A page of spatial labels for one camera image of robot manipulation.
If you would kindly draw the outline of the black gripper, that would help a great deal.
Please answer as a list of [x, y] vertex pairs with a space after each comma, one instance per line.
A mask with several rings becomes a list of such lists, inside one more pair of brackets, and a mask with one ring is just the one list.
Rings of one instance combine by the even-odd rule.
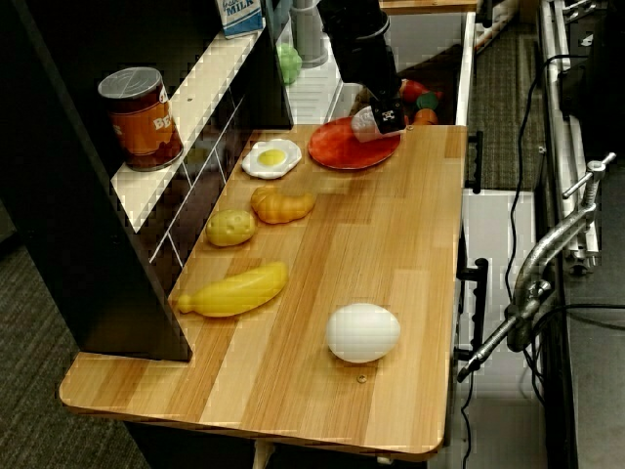
[[383, 36], [335, 44], [335, 60], [342, 80], [369, 90], [373, 118], [382, 135], [403, 131], [406, 118], [398, 96], [401, 79], [396, 74], [392, 48]]

